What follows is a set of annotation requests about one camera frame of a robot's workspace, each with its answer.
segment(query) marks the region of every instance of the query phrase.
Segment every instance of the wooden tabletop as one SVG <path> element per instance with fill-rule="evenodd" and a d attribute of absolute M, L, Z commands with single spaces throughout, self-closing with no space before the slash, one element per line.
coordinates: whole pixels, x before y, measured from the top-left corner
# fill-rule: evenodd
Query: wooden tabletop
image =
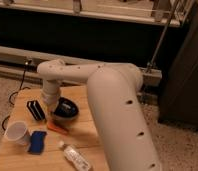
<path fill-rule="evenodd" d="M 31 155 L 27 153 L 28 147 L 19 146 L 3 138 L 0 146 L 0 171 L 74 171 L 73 166 L 58 148 L 60 140 L 74 145 L 92 164 L 94 171 L 109 170 L 89 111 L 86 87 L 64 87 L 61 90 L 62 96 L 75 102 L 79 108 L 79 116 L 70 126 L 69 135 L 47 130 L 45 123 L 36 122 L 28 111 L 26 103 L 29 100 L 38 100 L 43 110 L 47 111 L 40 98 L 41 89 L 20 91 L 8 124 L 22 120 L 27 123 L 30 132 L 46 130 L 45 148 L 41 155 Z"/>

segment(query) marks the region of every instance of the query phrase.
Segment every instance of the blue object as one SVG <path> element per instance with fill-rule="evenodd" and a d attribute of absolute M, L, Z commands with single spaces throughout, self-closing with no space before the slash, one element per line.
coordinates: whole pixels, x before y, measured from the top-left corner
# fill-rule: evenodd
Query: blue object
<path fill-rule="evenodd" d="M 45 131 L 34 131 L 30 138 L 30 147 L 28 152 L 31 154 L 41 154 L 44 149 L 44 138 L 47 135 Z"/>

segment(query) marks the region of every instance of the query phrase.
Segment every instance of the floor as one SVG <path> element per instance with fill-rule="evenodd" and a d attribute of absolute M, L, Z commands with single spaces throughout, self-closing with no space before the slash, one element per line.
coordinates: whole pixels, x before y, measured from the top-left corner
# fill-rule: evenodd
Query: floor
<path fill-rule="evenodd" d="M 17 91 L 19 80 L 0 76 L 0 140 L 4 131 L 2 120 L 10 114 L 12 106 L 8 102 L 10 94 Z M 24 83 L 24 86 L 39 88 L 38 84 Z M 198 133 L 192 127 L 182 124 L 159 124 L 158 106 L 142 105 L 146 122 L 152 133 L 164 171 L 198 171 Z"/>

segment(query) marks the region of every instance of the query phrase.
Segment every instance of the white cup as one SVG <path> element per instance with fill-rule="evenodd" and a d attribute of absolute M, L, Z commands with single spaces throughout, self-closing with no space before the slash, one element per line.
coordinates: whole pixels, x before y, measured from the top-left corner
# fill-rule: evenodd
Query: white cup
<path fill-rule="evenodd" d="M 20 145 L 28 145 L 30 143 L 30 133 L 25 122 L 11 123 L 5 131 L 5 138 Z"/>

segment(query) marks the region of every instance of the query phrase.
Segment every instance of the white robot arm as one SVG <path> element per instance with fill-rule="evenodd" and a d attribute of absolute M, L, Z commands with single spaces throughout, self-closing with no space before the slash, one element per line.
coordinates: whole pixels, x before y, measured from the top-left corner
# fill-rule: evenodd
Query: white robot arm
<path fill-rule="evenodd" d="M 47 105 L 60 98 L 59 81 L 87 83 L 89 107 L 111 171 L 161 171 L 161 163 L 137 100 L 143 79 L 133 64 L 65 65 L 43 62 L 42 97 Z"/>

